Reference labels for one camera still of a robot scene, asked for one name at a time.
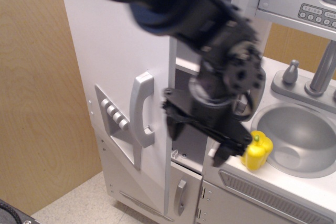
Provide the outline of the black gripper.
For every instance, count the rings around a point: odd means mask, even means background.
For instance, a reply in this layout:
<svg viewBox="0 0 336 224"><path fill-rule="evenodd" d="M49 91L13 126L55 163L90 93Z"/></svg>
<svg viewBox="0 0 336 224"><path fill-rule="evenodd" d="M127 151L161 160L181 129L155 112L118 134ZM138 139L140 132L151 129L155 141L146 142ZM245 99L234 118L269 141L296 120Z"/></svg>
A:
<svg viewBox="0 0 336 224"><path fill-rule="evenodd" d="M187 90L166 88L162 108L166 113L166 124L170 138L176 141L185 125L217 141L213 167L222 166L231 156L241 156L251 143L250 133L235 119L233 100L226 95L219 99L210 97L212 85L202 86L192 77Z"/></svg>

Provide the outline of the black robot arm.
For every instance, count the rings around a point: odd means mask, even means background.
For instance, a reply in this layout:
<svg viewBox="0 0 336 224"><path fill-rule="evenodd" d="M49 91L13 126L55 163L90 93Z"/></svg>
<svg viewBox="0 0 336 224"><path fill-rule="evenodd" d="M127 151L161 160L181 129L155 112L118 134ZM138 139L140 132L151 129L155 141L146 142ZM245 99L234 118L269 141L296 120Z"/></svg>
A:
<svg viewBox="0 0 336 224"><path fill-rule="evenodd" d="M188 90L164 90L166 123L176 140L190 125L219 143L213 166L242 156L252 136L242 126L255 113L265 72L249 21L228 0L112 0L130 5L145 31L168 35L201 57Z"/></svg>

